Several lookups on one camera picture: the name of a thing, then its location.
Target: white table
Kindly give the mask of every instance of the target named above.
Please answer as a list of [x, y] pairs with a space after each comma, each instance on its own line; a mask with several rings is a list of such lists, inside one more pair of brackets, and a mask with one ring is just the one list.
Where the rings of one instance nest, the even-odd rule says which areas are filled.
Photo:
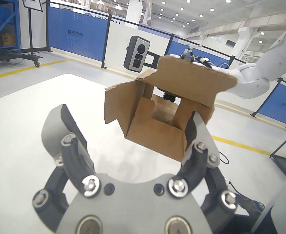
[[[180, 163], [126, 140], [117, 121], [104, 123], [104, 86], [66, 74], [0, 98], [0, 233], [51, 233], [32, 207], [55, 168], [41, 130], [50, 110], [66, 103], [88, 142], [98, 173], [129, 183], [176, 174]], [[77, 194], [65, 187], [68, 203]], [[205, 183], [193, 192], [199, 204]]]

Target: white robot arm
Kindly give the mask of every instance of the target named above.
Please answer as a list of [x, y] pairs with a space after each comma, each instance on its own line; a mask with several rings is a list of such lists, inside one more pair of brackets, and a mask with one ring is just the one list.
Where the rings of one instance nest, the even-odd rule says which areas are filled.
[[212, 68], [238, 78], [237, 86], [227, 92], [245, 99], [258, 97], [269, 90], [270, 81], [286, 73], [286, 32], [257, 63], [246, 63], [237, 69]]

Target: pegboard panel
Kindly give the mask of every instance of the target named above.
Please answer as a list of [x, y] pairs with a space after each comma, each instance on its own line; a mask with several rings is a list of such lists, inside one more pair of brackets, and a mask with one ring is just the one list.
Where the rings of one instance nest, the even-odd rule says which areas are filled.
[[[169, 48], [168, 55], [169, 54], [181, 55], [185, 51], [185, 49], [188, 49], [188, 48], [189, 48], [189, 46], [187, 46], [187, 45], [173, 41], [171, 43], [170, 48]], [[193, 51], [194, 55], [209, 58], [209, 60], [217, 67], [220, 67], [223, 63], [229, 64], [228, 60], [220, 58], [220, 57], [215, 56], [213, 54], [210, 54], [210, 53], [207, 53], [207, 52], [195, 49], [195, 48], [193, 48], [192, 51]]]
[[286, 86], [282, 83], [275, 89], [259, 113], [286, 124]]
[[102, 61], [107, 20], [49, 7], [49, 45]]

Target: open cardboard box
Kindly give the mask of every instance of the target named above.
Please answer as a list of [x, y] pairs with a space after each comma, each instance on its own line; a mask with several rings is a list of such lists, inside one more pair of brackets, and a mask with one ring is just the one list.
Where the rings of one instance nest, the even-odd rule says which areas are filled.
[[[207, 124], [217, 93], [236, 84], [235, 77], [165, 56], [157, 71], [149, 69], [134, 81], [106, 88], [105, 123], [117, 119], [126, 139], [181, 162], [192, 112]], [[154, 87], [180, 97], [180, 105], [153, 94]]]

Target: window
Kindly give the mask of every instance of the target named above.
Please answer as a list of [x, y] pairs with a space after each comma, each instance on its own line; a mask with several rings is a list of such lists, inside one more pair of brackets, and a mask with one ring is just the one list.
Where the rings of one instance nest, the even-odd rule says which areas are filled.
[[235, 42], [232, 42], [231, 40], [228, 40], [225, 45], [227, 45], [227, 46], [229, 46], [231, 48], [234, 48], [235, 44], [236, 44]]

